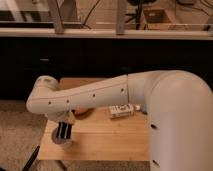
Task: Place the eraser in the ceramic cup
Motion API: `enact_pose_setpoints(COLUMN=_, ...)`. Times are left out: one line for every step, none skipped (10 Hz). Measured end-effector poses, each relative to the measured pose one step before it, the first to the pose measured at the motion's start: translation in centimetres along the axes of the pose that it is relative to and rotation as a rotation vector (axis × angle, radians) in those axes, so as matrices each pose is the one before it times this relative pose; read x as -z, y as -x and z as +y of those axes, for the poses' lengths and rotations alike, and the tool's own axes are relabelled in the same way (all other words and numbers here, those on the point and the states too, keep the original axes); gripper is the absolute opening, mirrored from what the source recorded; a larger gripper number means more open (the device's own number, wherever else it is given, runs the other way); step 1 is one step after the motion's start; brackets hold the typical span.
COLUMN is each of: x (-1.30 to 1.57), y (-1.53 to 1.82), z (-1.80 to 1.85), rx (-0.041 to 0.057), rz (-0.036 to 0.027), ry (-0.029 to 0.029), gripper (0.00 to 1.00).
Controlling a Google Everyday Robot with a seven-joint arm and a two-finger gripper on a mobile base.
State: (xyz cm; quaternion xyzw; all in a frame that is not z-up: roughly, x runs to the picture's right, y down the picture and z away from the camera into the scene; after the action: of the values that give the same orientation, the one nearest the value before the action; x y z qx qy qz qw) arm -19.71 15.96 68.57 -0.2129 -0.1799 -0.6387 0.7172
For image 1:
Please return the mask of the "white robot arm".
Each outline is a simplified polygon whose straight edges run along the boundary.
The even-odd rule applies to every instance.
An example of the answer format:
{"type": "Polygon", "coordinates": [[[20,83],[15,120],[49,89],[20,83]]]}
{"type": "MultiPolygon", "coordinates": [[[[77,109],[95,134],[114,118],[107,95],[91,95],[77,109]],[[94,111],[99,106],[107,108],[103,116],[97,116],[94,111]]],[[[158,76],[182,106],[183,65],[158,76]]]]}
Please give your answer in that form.
{"type": "Polygon", "coordinates": [[[191,72],[133,73],[67,90],[40,76],[26,107],[65,121],[72,109],[125,104],[148,113],[151,171],[213,171],[213,91],[191,72]]]}

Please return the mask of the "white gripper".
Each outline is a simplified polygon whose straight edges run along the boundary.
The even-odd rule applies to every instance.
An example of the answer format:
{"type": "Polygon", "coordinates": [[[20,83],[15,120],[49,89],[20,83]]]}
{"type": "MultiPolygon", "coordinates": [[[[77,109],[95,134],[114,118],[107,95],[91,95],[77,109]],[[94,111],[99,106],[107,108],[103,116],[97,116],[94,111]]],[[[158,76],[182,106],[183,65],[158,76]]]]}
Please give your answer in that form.
{"type": "Polygon", "coordinates": [[[56,133],[57,138],[64,138],[64,123],[67,123],[66,128],[66,139],[71,138],[72,125],[75,123],[75,116],[70,111],[63,111],[57,113],[46,114],[48,120],[59,123],[58,130],[56,133]]]}

